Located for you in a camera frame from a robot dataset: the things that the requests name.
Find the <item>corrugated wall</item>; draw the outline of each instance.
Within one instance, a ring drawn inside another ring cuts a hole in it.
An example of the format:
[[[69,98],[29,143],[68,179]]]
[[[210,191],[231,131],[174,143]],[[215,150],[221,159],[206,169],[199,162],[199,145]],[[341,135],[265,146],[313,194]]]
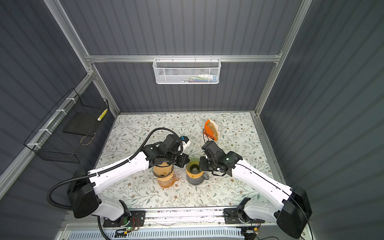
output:
[[[90,55],[274,55],[300,1],[61,3]],[[162,86],[151,64],[96,64],[122,112],[253,110],[272,65],[223,63],[218,85]]]
[[[0,173],[24,148],[44,116],[86,72],[43,1],[0,1]],[[91,84],[86,95],[98,96]],[[93,168],[114,118],[105,116],[90,159],[80,164],[34,157],[0,200],[0,239],[52,240],[66,211],[48,204],[46,192],[83,166]],[[68,204],[66,188],[54,199]]]
[[[382,239],[384,1],[314,1],[261,113],[318,239]]]
[[[273,63],[222,63],[219,84],[157,84],[151,63],[96,63],[122,112],[254,110]]]

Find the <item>floral tablecloth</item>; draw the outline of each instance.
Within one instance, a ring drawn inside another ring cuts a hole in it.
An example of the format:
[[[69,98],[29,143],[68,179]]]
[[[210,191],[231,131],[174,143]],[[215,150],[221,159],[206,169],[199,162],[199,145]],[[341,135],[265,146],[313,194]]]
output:
[[[184,151],[189,156],[203,156],[202,130],[207,119],[215,121],[221,132],[218,146],[225,152],[234,151],[252,166],[272,177],[263,148],[250,113],[188,113],[119,115],[97,163],[98,167],[126,158],[136,151],[148,133],[156,127],[166,127],[179,136],[187,136],[191,145]],[[167,131],[155,132],[148,144],[163,141]],[[187,182],[185,168],[175,167],[180,178],[170,188],[161,188],[152,169],[133,174],[103,191],[122,199],[129,208],[210,207],[237,205],[244,197],[267,202],[253,188],[228,175],[216,177],[194,186]]]

